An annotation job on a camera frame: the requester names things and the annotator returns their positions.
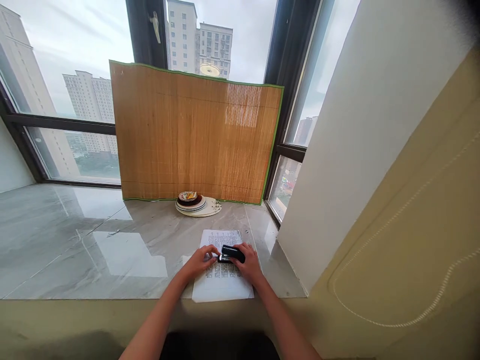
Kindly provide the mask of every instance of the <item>stapler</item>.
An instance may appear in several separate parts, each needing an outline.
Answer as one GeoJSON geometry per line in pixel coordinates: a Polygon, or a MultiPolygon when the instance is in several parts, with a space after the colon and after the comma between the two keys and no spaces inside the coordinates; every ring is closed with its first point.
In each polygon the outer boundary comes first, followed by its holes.
{"type": "Polygon", "coordinates": [[[245,262],[245,255],[239,249],[233,246],[223,245],[221,247],[221,254],[218,257],[219,263],[231,264],[230,258],[237,259],[242,264],[245,262]]]}

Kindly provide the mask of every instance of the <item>roll-up bamboo blind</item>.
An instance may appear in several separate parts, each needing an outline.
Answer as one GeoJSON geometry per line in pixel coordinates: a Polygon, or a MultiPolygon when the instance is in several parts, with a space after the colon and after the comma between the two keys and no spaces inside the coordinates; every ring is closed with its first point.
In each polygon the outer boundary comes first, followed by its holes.
{"type": "Polygon", "coordinates": [[[262,200],[283,88],[110,61],[124,199],[262,200]]]}

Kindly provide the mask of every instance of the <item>black window frame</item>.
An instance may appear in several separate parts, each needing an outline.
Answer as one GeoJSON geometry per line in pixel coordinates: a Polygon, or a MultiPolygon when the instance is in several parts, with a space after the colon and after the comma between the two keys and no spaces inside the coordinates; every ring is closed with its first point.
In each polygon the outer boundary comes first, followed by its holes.
{"type": "MultiPolygon", "coordinates": [[[[284,93],[265,186],[267,191],[264,194],[264,203],[272,213],[277,226],[280,226],[281,220],[270,205],[268,198],[280,156],[301,163],[307,150],[306,147],[287,144],[283,140],[304,69],[304,62],[315,27],[318,9],[323,2],[329,1],[332,2],[333,0],[278,0],[276,4],[264,83],[284,86],[284,93]]],[[[168,69],[170,48],[168,41],[170,39],[168,37],[169,29],[166,17],[167,1],[125,0],[125,2],[135,62],[168,69]],[[158,19],[160,43],[158,43],[150,21],[154,14],[156,14],[158,19]]],[[[207,42],[210,41],[211,47],[212,32],[207,31],[206,35],[207,42]]],[[[231,36],[227,35],[225,39],[227,44],[230,43],[230,39],[231,36]]],[[[49,178],[26,129],[26,127],[35,127],[115,135],[114,123],[17,113],[10,101],[9,94],[3,86],[0,86],[0,96],[0,116],[38,183],[120,187],[120,184],[49,178]]]]}

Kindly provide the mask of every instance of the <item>window handle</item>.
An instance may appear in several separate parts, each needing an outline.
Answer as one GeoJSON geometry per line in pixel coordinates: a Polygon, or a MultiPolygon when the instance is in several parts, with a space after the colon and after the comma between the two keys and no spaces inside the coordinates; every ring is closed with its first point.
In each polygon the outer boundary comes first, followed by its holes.
{"type": "Polygon", "coordinates": [[[153,12],[153,17],[148,17],[150,19],[151,24],[153,25],[153,31],[155,31],[156,40],[160,44],[160,33],[159,33],[159,17],[157,16],[157,12],[153,12]]]}

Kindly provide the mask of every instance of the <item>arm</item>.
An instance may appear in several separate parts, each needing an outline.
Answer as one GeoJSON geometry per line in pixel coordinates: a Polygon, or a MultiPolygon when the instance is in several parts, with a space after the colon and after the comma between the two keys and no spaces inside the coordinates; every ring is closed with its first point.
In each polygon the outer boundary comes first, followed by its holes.
{"type": "Polygon", "coordinates": [[[150,315],[123,351],[120,360],[158,360],[160,358],[175,305],[189,281],[217,261],[212,253],[220,255],[213,245],[203,246],[193,253],[190,260],[168,284],[150,315]],[[204,262],[206,254],[209,254],[210,258],[204,262]]]}
{"type": "Polygon", "coordinates": [[[257,290],[273,323],[273,329],[284,358],[286,360],[322,360],[314,347],[300,333],[284,304],[270,287],[260,269],[257,253],[252,246],[243,243],[235,245],[235,247],[245,255],[245,263],[241,263],[237,259],[231,258],[230,260],[240,269],[243,277],[251,282],[257,290]]]}

